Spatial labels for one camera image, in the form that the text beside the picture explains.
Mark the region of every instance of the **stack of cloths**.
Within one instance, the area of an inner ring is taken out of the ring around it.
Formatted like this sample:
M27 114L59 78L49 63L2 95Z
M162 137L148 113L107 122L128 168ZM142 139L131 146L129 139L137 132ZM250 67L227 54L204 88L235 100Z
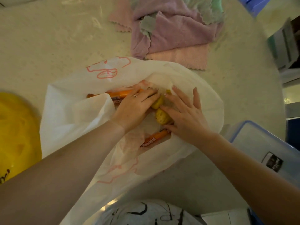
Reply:
M109 20L117 31L132 32L133 57L204 70L223 9L221 0L118 0Z

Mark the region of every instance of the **person's left hand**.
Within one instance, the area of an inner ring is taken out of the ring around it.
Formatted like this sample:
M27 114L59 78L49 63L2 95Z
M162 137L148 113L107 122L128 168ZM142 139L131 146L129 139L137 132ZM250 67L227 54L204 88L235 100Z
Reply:
M120 103L111 120L122 126L125 133L137 127L146 117L146 112L150 106L160 97L158 90L147 89L140 93L140 87L126 96Z

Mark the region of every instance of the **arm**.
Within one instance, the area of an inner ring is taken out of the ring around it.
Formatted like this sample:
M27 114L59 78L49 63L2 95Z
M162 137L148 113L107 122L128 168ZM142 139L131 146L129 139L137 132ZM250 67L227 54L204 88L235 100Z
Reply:
M134 97L138 90L121 102L111 121L2 184L3 224L59 224L111 149L125 133L140 124L147 109L159 98L157 90L145 90Z
M277 173L233 147L221 135L213 133L201 111L197 89L194 101L178 88L178 96L166 95L178 111L161 107L175 121L166 125L171 132L199 148L228 178L265 224L298 224L300 190Z

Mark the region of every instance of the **yellow bag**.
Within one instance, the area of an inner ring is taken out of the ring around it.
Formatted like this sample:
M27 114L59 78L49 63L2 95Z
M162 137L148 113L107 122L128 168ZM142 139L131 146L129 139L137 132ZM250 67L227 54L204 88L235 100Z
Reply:
M20 97L0 92L0 184L41 159L38 117Z

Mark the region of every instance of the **beige tabletop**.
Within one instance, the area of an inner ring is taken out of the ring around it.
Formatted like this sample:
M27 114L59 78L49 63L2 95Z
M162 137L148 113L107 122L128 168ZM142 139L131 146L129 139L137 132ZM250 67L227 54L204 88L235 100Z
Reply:
M107 21L115 0L40 0L0 10L0 90L43 112L47 85L114 56L130 56L130 34ZM279 75L261 26L237 0L223 0L225 27L211 44L208 69L197 71L220 95L225 124L252 120L284 139ZM192 214L245 207L200 152L127 193L121 201L159 198Z

